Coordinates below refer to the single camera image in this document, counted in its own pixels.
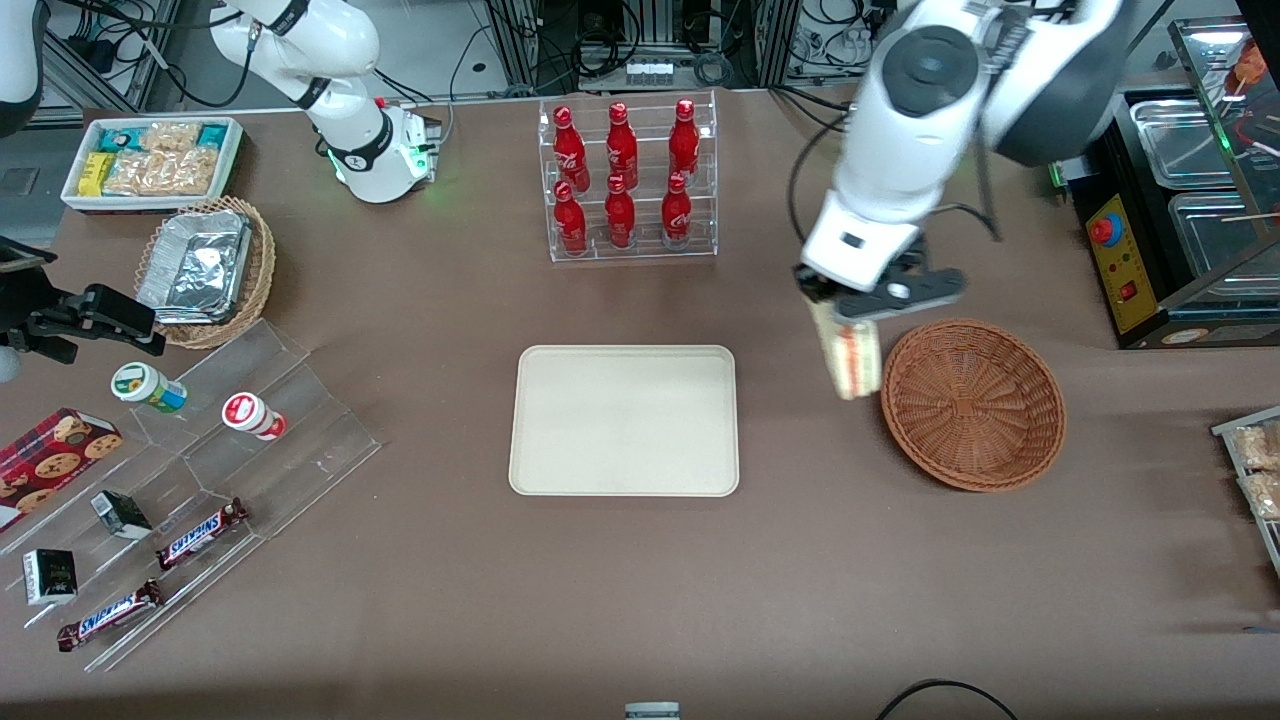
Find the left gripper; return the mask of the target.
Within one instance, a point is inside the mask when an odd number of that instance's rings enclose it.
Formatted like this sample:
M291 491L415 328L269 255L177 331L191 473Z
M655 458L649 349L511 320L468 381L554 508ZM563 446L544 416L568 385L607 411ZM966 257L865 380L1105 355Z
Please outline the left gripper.
M910 223L872 222L845 206L837 193L827 193L795 266L795 283L812 304L824 304L842 287L870 293L888 265L922 232ZM868 322L881 311L876 296L838 299L838 323Z

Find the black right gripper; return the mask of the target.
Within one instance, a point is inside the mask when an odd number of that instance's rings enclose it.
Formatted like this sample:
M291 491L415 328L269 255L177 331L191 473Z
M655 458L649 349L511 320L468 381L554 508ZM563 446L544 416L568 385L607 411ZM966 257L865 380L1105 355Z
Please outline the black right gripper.
M1 242L3 346L73 364L78 346L68 337L109 340L154 357L166 338L156 332L155 311L105 284L81 293L55 287L45 266L58 255L14 240Z

